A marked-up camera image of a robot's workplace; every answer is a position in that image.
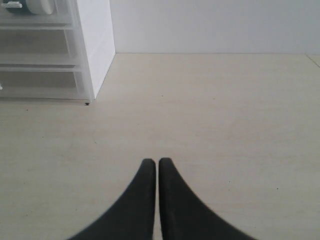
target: drawer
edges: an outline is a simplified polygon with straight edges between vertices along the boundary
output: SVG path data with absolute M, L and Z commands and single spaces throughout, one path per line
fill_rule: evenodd
M 8 0 L 0 0 L 2 5 L 0 7 L 0 26 L 69 25 L 73 21 L 72 15 L 70 14 L 72 1 L 73 0 L 29 0 L 28 3 L 27 0 L 17 0 L 15 2 L 21 3 L 22 8 L 11 8 L 4 5 Z
M 71 30 L 0 30 L 0 64 L 78 63 Z
M 85 99 L 79 72 L 0 71 L 1 98 Z

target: black object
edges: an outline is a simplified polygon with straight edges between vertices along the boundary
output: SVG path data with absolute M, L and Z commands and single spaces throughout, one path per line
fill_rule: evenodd
M 7 4 L 12 0 L 3 0 L 4 4 Z M 19 0 L 19 2 L 22 4 L 22 8 L 6 8 L 6 10 L 12 14 L 23 14 L 23 15 L 32 15 L 30 12 L 26 0 Z
M 254 240 L 204 205 L 170 158 L 159 162 L 159 207 L 163 240 Z
M 156 164 L 145 159 L 113 206 L 70 240 L 152 240 L 155 198 Z

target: black rubber tip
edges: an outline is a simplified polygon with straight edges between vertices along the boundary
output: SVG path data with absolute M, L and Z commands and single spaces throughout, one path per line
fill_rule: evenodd
M 113 206 L 70 240 L 152 240 L 155 197 L 156 164 L 145 159 Z
M 159 207 L 163 240 L 253 240 L 211 211 L 170 158 L 159 162 Z

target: white cabinet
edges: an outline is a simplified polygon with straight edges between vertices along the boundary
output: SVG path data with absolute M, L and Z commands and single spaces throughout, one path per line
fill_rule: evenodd
M 109 0 L 29 1 L 0 0 L 0 101 L 91 102 L 115 55 Z

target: plastic drawer unit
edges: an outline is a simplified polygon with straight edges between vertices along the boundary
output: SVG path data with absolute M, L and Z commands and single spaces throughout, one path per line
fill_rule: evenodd
M 92 102 L 115 55 L 110 3 L 0 0 L 0 101 Z

